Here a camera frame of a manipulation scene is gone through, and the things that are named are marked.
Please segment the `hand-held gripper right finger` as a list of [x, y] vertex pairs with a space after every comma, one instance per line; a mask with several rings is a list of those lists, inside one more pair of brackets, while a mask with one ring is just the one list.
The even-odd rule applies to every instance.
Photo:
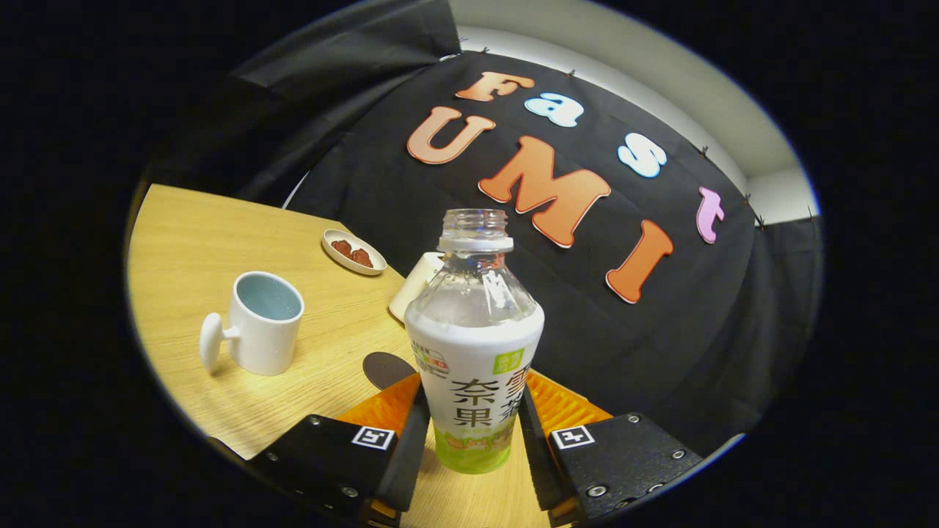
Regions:
[[691, 477], [702, 457], [640, 412], [614, 415], [537, 372], [519, 424], [553, 527], [597, 527]]

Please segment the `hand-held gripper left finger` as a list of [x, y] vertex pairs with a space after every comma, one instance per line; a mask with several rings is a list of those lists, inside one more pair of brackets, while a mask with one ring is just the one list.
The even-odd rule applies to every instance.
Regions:
[[397, 527], [425, 451], [418, 374], [339, 417], [310, 414], [249, 459], [249, 471], [343, 527]]

